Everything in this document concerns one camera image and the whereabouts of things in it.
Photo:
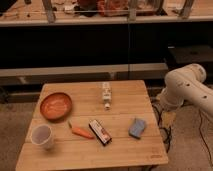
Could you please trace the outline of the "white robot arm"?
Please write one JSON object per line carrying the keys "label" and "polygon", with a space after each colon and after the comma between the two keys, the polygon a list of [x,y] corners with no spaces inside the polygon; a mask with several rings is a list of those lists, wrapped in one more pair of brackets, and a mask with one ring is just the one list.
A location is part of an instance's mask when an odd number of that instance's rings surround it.
{"label": "white robot arm", "polygon": [[187,100],[197,106],[213,123],[213,89],[203,82],[206,71],[200,64],[189,64],[169,71],[164,78],[165,87],[158,95],[163,110],[162,126],[169,128],[176,117],[174,111]]}

